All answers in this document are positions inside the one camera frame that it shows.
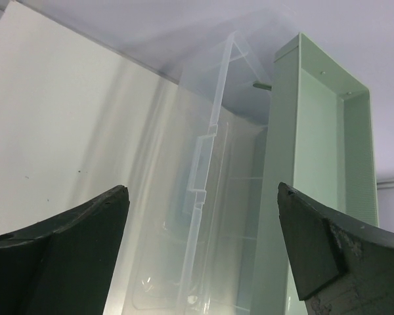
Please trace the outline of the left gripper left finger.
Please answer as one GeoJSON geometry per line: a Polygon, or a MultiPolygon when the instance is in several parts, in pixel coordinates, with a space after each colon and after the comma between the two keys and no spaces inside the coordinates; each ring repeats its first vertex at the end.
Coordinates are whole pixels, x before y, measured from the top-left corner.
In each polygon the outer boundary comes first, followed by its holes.
{"type": "Polygon", "coordinates": [[[102,314],[129,205],[118,185],[0,235],[0,314],[102,314]]]}

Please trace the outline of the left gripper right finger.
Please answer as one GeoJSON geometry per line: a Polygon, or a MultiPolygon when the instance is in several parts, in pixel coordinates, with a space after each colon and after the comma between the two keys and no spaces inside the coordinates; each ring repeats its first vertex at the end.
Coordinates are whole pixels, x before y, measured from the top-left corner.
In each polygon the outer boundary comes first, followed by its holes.
{"type": "Polygon", "coordinates": [[[281,182],[280,225],[308,314],[394,314],[394,233],[281,182]]]}

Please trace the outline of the green clear-lid tool box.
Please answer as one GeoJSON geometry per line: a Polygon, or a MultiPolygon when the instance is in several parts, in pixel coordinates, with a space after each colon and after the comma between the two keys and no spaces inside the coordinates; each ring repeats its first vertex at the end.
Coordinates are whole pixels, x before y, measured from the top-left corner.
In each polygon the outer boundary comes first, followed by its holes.
{"type": "Polygon", "coordinates": [[[368,88],[302,33],[273,70],[237,32],[185,64],[129,184],[122,314],[305,314],[281,182],[378,224],[368,88]]]}

